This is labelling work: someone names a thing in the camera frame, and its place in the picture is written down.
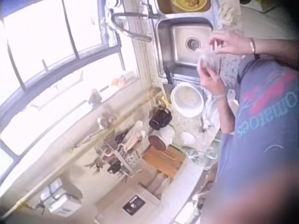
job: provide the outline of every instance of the bracelet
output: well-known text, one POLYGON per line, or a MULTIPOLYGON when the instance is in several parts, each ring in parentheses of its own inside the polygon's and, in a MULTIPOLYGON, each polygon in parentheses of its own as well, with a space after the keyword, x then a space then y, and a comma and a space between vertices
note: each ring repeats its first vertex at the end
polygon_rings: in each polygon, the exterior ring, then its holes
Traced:
POLYGON ((220 100, 220 99, 225 98, 227 95, 228 95, 228 90, 226 89, 225 92, 224 92, 223 94, 221 94, 221 95, 216 95, 216 96, 214 96, 214 98, 215 98, 216 100, 220 100))
POLYGON ((254 55, 254 58, 256 60, 259 59, 259 55, 256 54, 256 43, 254 42, 254 39, 252 37, 250 38, 250 46, 251 46, 251 50, 254 55))
POLYGON ((256 54, 256 44, 252 37, 250 38, 250 46, 251 46, 252 53, 255 55, 256 54))

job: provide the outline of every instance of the hand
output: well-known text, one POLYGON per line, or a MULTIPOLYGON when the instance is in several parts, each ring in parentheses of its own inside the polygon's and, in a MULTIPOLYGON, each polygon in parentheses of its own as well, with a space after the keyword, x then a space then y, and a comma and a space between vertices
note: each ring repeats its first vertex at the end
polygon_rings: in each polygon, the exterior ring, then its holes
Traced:
POLYGON ((213 45, 215 41, 220 45, 216 53, 233 55, 252 54, 250 38, 236 34, 233 31, 215 30, 210 37, 210 45, 213 45))
POLYGON ((225 94, 226 88, 220 76, 211 68, 203 68, 201 61, 198 62, 197 72, 201 86, 209 90, 214 96, 225 94))

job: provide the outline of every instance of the sink drain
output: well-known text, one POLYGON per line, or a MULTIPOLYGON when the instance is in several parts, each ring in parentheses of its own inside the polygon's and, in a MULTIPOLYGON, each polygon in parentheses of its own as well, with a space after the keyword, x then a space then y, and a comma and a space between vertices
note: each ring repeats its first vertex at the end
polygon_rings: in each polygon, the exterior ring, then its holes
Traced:
POLYGON ((186 47, 188 50, 194 52, 196 49, 200 48, 200 42, 197 38, 195 37, 190 37, 186 41, 186 47))

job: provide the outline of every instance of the person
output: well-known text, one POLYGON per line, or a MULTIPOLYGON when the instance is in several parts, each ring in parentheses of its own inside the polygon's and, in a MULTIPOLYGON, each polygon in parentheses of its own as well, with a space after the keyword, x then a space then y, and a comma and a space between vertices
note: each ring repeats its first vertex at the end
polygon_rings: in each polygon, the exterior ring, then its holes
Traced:
POLYGON ((245 58, 235 87, 236 116, 220 76, 201 63, 197 67, 201 85, 217 99, 222 131, 217 181, 200 223, 293 223, 287 219, 299 208, 299 43, 252 39, 225 30, 212 33, 210 44, 214 42, 218 54, 245 58))

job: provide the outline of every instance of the faucet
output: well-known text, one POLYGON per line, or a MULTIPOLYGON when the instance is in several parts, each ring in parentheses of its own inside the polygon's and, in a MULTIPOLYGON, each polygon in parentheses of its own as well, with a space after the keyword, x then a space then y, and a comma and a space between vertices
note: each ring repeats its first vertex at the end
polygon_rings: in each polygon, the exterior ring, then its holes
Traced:
POLYGON ((124 12, 124 13, 113 13, 113 10, 111 9, 111 22, 114 25, 115 29, 119 30, 120 32, 122 32, 124 35, 132 38, 132 39, 136 39, 139 41, 146 41, 146 42, 151 42, 152 38, 150 36, 146 36, 146 35, 142 35, 142 34, 138 34, 138 33, 133 33, 127 29, 124 29, 121 25, 119 25, 116 22, 116 18, 119 16, 134 16, 134 17, 144 17, 147 19, 159 19, 160 15, 158 14, 154 14, 153 13, 153 9, 149 3, 149 0, 147 0, 147 3, 142 2, 143 5, 145 5, 148 9, 148 14, 142 14, 142 13, 133 13, 133 12, 124 12))

